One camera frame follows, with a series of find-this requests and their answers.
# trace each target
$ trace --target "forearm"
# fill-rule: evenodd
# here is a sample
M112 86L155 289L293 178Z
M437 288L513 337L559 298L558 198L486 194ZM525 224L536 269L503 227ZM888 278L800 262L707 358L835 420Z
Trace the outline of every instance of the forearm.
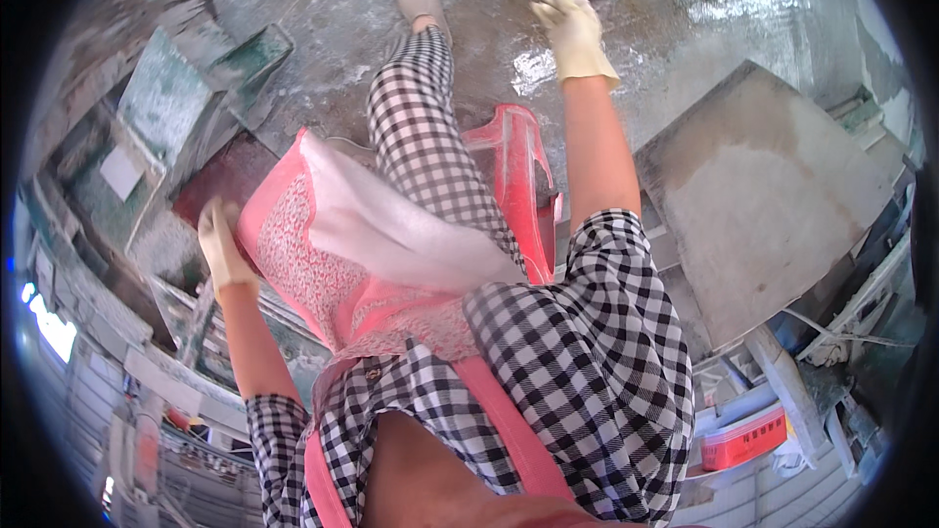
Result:
M228 354L241 397L277 394L300 402L297 386L261 316L251 286L223 286L217 300L225 319Z
M604 76L569 77L564 95L571 231L590 215L624 208L640 216L640 186L629 143Z

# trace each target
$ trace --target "white cloth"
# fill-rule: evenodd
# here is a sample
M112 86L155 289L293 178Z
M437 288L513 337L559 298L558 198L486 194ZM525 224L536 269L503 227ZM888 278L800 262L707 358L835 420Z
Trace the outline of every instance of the white cloth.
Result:
M441 220L307 131L300 152L315 193L312 246L375 276L463 294L526 277L486 233Z

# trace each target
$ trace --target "dusty surface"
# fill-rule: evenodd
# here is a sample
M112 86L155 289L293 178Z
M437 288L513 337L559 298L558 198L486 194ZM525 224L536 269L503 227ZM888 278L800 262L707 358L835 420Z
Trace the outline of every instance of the dusty surface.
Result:
M443 1L454 37L453 104L461 129L488 122L499 102L530 108L559 189L566 190L553 62L530 0ZM267 146L283 154L302 124L320 135L365 142L368 82L405 32L394 0L214 4L221 24L239 40L277 22L297 44L272 81L274 109L257 131ZM881 62L876 53L867 61L881 62L877 69L864 69L857 8L856 0L619 0L601 6L606 52L623 78L613 98L631 144L651 139L745 59L823 107L851 95L865 74L898 76L897 62ZM892 92L885 99L898 93L897 81L878 82Z

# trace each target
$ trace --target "pink apron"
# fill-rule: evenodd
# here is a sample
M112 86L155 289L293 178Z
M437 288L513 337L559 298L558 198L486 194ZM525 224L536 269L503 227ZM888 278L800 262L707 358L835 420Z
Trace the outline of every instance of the pink apron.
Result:
M452 364L487 413L524 492L574 500L479 356L463 317L465 291L524 277L484 233L433 217L301 129L245 204L239 238L268 283L334 352L313 386L315 421L339 374L363 357L402 354L414 337ZM350 527L318 430L307 439L304 465L323 525Z

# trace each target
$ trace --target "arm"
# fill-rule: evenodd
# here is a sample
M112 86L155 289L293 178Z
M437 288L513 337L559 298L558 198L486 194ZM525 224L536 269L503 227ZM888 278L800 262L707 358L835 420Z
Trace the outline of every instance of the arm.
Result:
M586 0L532 5L551 41L564 95L571 231L593 213L623 208L640 215L640 187L609 91L620 83L600 46L600 19Z
M300 403L287 363L257 308L256 292L249 284L233 283L220 288L217 299L241 397L277 395Z
M222 307L235 382L245 400L277 395L299 403L297 386L257 307L257 277L235 246L237 217L238 207L223 206L220 198L210 200L199 217L199 244Z
M607 208L624 208L641 217L636 168L609 98L606 77L569 77L561 90L571 231Z

